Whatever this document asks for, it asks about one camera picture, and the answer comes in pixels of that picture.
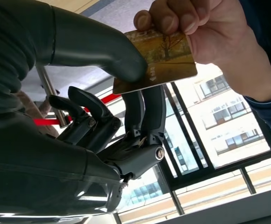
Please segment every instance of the dark gray robot arm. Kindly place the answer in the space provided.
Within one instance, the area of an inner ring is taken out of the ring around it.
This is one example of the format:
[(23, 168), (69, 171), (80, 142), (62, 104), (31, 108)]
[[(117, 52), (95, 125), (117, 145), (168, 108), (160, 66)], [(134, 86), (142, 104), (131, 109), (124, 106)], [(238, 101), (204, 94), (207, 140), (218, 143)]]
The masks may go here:
[(33, 0), (0, 0), (0, 7), (21, 26), (18, 41), (29, 41), (25, 45), (33, 48), (37, 63), (96, 65), (129, 82), (139, 80), (147, 69), (123, 33), (97, 21)]

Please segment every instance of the fingernail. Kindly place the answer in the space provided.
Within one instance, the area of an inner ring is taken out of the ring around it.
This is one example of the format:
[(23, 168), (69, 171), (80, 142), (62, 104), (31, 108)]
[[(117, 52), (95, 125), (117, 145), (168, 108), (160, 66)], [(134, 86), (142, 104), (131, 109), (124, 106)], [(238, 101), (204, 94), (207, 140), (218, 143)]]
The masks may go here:
[(146, 25), (148, 20), (148, 16), (146, 15), (142, 15), (138, 19), (138, 28), (141, 29)]
[(181, 24), (184, 28), (184, 33), (186, 33), (195, 26), (195, 20), (195, 17), (191, 14), (185, 14), (182, 17)]
[(174, 20), (170, 16), (167, 16), (163, 19), (161, 22), (163, 31), (167, 32), (170, 31), (173, 25)]

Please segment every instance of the wrist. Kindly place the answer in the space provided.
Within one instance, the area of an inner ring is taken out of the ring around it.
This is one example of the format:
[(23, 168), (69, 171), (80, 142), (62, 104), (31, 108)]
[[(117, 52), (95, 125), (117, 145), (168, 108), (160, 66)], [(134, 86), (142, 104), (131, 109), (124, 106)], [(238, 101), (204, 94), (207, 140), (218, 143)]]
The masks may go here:
[(238, 94), (259, 102), (271, 100), (271, 65), (250, 28), (247, 29), (234, 54), (216, 64)]

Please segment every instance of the card illustration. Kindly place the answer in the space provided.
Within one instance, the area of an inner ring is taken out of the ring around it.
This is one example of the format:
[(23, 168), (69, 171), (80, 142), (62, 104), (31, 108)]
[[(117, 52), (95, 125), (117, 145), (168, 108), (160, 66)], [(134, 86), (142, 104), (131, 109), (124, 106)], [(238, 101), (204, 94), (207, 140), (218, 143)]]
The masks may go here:
[(155, 29), (126, 33), (148, 64), (146, 74), (136, 83), (114, 79), (113, 93), (122, 94), (197, 75), (195, 63), (185, 34), (170, 36)]

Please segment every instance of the building window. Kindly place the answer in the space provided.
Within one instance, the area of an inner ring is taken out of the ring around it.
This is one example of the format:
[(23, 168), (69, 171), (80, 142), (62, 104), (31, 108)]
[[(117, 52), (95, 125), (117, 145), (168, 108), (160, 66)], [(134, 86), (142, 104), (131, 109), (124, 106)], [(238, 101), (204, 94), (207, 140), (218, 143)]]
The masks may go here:
[(204, 116), (203, 122), (205, 128), (210, 129), (250, 112), (250, 110), (247, 110), (244, 102), (238, 102), (222, 110), (224, 107), (226, 106), (216, 107), (213, 110), (212, 114)]
[(175, 148), (174, 149), (175, 153), (176, 154), (178, 161), (179, 162), (180, 166), (182, 168), (183, 171), (187, 171), (188, 170), (188, 167), (186, 166), (185, 161), (184, 160), (182, 152), (180, 151), (179, 147)]
[(263, 134), (259, 134), (257, 130), (253, 129), (242, 134), (236, 135), (232, 138), (223, 139), (222, 137), (213, 138), (213, 142), (218, 155), (248, 145), (252, 142), (259, 141), (264, 138)]
[(230, 88), (223, 75), (202, 83), (200, 87), (205, 98), (212, 97)]

